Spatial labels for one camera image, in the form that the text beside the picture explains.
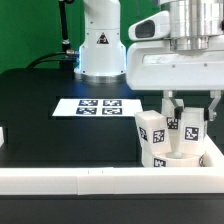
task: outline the white block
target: white block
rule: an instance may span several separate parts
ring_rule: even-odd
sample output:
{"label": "white block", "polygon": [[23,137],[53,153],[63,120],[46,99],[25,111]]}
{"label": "white block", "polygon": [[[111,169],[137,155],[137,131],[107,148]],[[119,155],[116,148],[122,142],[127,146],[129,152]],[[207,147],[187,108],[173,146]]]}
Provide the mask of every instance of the white block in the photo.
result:
{"label": "white block", "polygon": [[[184,102],[182,99],[175,99],[179,107],[184,108]],[[174,118],[175,107],[171,100],[162,99],[161,114],[167,119],[167,127],[170,136],[170,144],[173,152],[178,151],[178,141],[180,138],[180,120]]]}
{"label": "white block", "polygon": [[171,152],[166,118],[156,111],[135,114],[142,148],[154,154]]}
{"label": "white block", "polygon": [[142,165],[144,167],[153,167],[152,153],[147,151],[144,147],[142,148]]}
{"label": "white block", "polygon": [[207,122],[204,121],[204,109],[185,108],[181,116],[179,151],[186,154],[203,155],[206,131]]}

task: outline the black cable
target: black cable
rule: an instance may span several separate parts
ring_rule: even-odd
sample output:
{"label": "black cable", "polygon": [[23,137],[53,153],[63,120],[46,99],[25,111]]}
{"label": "black cable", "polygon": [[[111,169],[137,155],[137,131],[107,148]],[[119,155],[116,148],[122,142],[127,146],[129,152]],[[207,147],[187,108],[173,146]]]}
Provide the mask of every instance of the black cable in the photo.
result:
{"label": "black cable", "polygon": [[60,59],[52,59],[52,60],[43,60],[43,61],[39,61],[39,62],[37,62],[36,64],[35,64],[35,66],[34,67],[36,67],[37,65],[39,65],[39,64],[41,64],[41,63],[46,63],[46,62],[60,62],[61,60]]}
{"label": "black cable", "polygon": [[65,54],[66,54],[65,52],[56,52],[56,53],[51,53],[51,54],[44,55],[42,57],[37,58],[33,62],[31,62],[26,67],[26,69],[33,69],[36,65],[40,64],[41,61],[43,61],[44,59],[51,58],[51,57],[55,57],[55,56],[58,56],[58,55],[65,55]]}
{"label": "black cable", "polygon": [[72,4],[75,0],[65,0],[67,4]]}

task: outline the robot logo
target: robot logo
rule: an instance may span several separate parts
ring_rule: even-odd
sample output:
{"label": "robot logo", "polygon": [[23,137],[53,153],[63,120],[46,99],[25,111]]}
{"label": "robot logo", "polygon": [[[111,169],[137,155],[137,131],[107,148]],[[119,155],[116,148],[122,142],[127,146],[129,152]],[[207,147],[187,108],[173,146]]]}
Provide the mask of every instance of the robot logo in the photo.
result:
{"label": "robot logo", "polygon": [[99,40],[97,41],[97,44],[109,44],[107,37],[104,33],[101,34]]}

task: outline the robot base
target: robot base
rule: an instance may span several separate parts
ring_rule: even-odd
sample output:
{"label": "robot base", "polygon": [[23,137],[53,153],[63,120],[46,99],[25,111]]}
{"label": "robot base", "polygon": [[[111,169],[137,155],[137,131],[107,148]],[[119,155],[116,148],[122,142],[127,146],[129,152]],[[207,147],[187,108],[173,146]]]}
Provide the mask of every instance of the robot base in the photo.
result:
{"label": "robot base", "polygon": [[87,74],[75,72],[74,78],[78,80],[83,80],[86,82],[92,82],[92,83],[115,83],[115,82],[125,81],[126,74],[122,73],[116,76],[93,76],[93,75],[87,75]]}

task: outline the marker sticker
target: marker sticker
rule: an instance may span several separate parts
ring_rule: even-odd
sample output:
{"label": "marker sticker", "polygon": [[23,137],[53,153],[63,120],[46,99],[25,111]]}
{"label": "marker sticker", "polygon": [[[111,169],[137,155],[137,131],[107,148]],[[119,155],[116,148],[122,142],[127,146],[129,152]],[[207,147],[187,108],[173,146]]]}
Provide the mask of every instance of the marker sticker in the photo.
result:
{"label": "marker sticker", "polygon": [[139,127],[139,131],[140,131],[140,135],[141,135],[141,137],[142,137],[144,140],[148,141],[148,137],[147,137],[146,130],[144,130],[143,128]]}

